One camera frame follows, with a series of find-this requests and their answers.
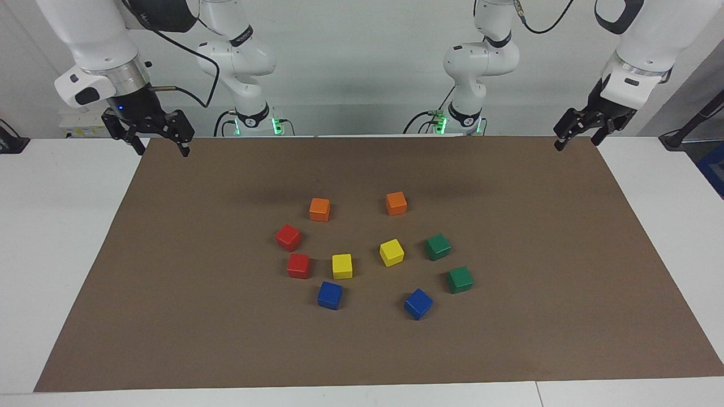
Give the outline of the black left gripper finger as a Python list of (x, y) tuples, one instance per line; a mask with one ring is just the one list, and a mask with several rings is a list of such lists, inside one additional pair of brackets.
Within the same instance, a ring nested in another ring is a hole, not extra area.
[(616, 116), (611, 118), (610, 116), (597, 116), (593, 119), (592, 126), (597, 128), (594, 136), (591, 137), (591, 142), (595, 146), (599, 146), (605, 139), (613, 132), (621, 131), (628, 124), (628, 116)]
[(590, 127), (591, 118), (591, 113), (586, 109), (567, 109), (553, 128), (557, 137), (554, 142), (555, 149), (563, 151), (574, 137), (586, 132)]

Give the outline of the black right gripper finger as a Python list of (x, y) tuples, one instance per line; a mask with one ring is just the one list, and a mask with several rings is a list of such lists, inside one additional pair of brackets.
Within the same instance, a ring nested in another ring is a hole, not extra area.
[(102, 113), (102, 121), (113, 140), (125, 142), (125, 144), (134, 149), (137, 155), (143, 155), (145, 153), (145, 145), (140, 137), (138, 137), (135, 125), (127, 129), (124, 128), (120, 119), (117, 118), (112, 110), (105, 110)]
[(188, 157), (191, 152), (189, 144), (196, 134), (191, 122), (184, 112), (176, 109), (165, 114), (165, 138), (178, 147), (183, 157)]

